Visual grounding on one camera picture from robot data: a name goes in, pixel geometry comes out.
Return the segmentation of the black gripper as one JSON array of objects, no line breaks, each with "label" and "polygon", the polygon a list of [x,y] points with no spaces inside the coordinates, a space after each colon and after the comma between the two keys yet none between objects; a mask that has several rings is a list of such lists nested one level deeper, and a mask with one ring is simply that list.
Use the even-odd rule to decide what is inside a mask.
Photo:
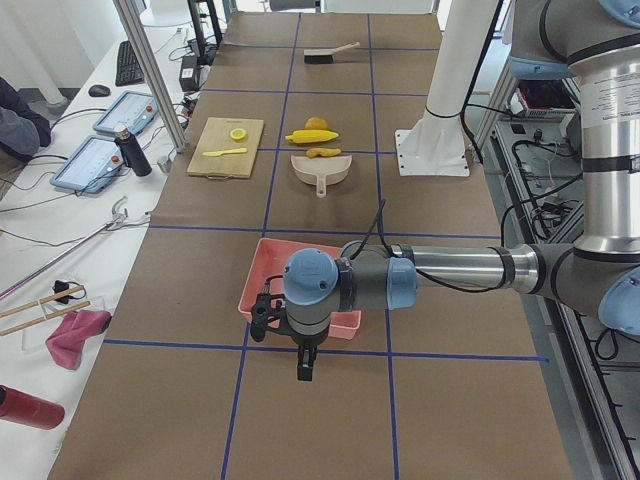
[{"label": "black gripper", "polygon": [[320,345],[319,336],[299,336],[294,338],[298,346],[297,354],[297,379],[299,381],[313,378],[314,361]]}]

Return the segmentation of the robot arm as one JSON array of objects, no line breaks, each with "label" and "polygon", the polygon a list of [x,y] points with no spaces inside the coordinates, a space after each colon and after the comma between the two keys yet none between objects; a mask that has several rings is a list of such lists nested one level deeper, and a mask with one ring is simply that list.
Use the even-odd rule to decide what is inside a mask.
[{"label": "robot arm", "polygon": [[334,312],[412,306],[418,282],[470,293],[511,288],[554,299],[629,334],[639,331],[639,5],[635,1],[520,1],[512,58],[531,76],[580,83],[584,227],[572,244],[513,248],[370,246],[340,258],[295,253],[284,270],[280,325],[312,377]]}]

